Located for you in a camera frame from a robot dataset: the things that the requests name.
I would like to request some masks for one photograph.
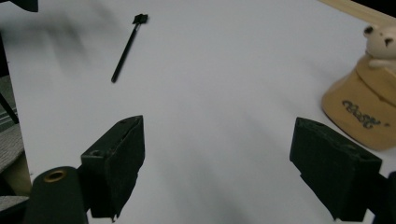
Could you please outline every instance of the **white surface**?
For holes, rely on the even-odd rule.
[[[149,22],[112,84],[140,13]],[[290,144],[296,117],[338,130],[320,98],[364,53],[365,26],[312,0],[4,3],[32,177],[79,166],[114,123],[144,115],[147,157],[117,223],[333,223]],[[381,174],[396,170],[396,150],[374,154]]]

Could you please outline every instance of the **beige hat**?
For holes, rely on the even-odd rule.
[[[322,98],[322,108],[345,133],[375,150],[396,146],[396,75],[370,68],[363,56]]]

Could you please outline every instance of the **screw hole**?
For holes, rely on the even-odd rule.
[[[47,183],[53,183],[63,179],[66,176],[66,171],[64,170],[57,170],[53,171],[50,174],[44,177],[44,181]]]
[[[100,156],[100,151],[99,150],[94,150],[94,151],[92,151],[91,153],[90,153],[92,156]]]
[[[355,146],[352,146],[352,145],[346,145],[346,148],[347,148],[349,151],[356,151]]]
[[[370,158],[368,156],[366,156],[366,155],[361,155],[361,159],[362,160],[366,160],[366,161],[370,160]]]

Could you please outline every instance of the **teddy bear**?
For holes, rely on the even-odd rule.
[[[396,25],[364,29],[365,54],[323,94],[328,118],[362,145],[396,148]]]
[[[388,68],[396,73],[396,25],[370,25],[364,29],[367,38],[366,54],[372,59],[371,68]]]

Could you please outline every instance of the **black pen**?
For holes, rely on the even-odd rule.
[[[134,42],[134,37],[136,36],[137,30],[139,29],[140,24],[146,23],[148,19],[149,19],[149,15],[143,15],[143,14],[139,14],[134,17],[134,22],[133,22],[133,24],[135,24],[134,30],[132,31],[131,37],[129,37],[128,43],[126,44],[124,52],[121,55],[119,64],[117,64],[117,68],[116,71],[114,71],[113,77],[111,78],[111,82],[115,83],[117,81],[123,63],[125,62],[126,56],[128,55],[129,49],[131,48],[132,43]]]

